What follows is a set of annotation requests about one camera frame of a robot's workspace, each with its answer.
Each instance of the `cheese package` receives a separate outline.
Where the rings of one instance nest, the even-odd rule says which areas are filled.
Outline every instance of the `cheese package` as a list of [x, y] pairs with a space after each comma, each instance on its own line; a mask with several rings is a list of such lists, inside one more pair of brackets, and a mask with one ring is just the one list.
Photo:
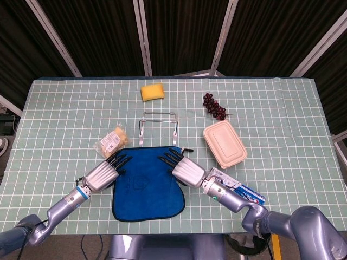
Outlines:
[[94, 145], [94, 148], [105, 159], [129, 142], [128, 136], [121, 126], [117, 126], [112, 132]]
[[163, 84], [152, 84], [141, 87], [141, 95], [143, 101], [152, 99], [162, 99], [165, 97]]

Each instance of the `blue towel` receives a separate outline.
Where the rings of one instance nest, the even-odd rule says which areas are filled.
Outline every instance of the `blue towel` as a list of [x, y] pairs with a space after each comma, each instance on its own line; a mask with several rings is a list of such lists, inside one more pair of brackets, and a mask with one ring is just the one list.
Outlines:
[[122, 167], [125, 173], [117, 178], [113, 188], [112, 212], [119, 221], [136, 222], [171, 218], [185, 207], [184, 195], [169, 172], [166, 163], [158, 159], [176, 146], [125, 148], [119, 155], [133, 156]]

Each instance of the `robotic hand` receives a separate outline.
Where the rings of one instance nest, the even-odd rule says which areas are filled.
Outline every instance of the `robotic hand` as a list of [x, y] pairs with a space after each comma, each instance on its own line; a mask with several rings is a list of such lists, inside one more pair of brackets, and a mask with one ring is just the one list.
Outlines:
[[41, 244], [61, 221], [91, 197], [92, 192], [101, 192], [112, 185], [122, 173], [119, 169], [132, 159], [132, 157], [124, 158], [125, 154], [117, 155], [117, 153], [113, 154], [76, 181], [76, 187], [47, 211], [47, 226], [37, 215], [32, 214], [23, 218], [12, 230], [0, 233], [0, 257], [17, 250], [26, 243]]
[[286, 215], [269, 212], [264, 206], [240, 197], [215, 178], [207, 179], [207, 172], [195, 162], [171, 150], [160, 160], [170, 165], [172, 174], [182, 183], [203, 188], [203, 193], [220, 202], [233, 212], [247, 207], [242, 227], [260, 238], [269, 233], [297, 241], [302, 259], [347, 259], [347, 242], [323, 215], [313, 206], [303, 206]]

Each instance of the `food container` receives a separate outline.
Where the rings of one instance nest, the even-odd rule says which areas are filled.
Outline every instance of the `food container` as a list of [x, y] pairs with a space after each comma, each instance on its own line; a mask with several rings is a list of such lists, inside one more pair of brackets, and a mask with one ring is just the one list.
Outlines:
[[203, 132], [207, 144], [223, 169], [247, 158], [247, 150], [231, 124], [220, 121], [206, 127]]

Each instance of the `toothpaste box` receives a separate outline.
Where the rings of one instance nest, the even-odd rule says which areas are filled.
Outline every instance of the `toothpaste box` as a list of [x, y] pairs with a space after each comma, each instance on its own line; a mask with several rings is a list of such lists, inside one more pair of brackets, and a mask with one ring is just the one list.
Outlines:
[[230, 177], [229, 175], [223, 173], [217, 168], [213, 167], [207, 179], [216, 178], [223, 185], [232, 189], [238, 195], [244, 197], [245, 199], [263, 205], [265, 203], [265, 197], [256, 191], [251, 190], [249, 187]]

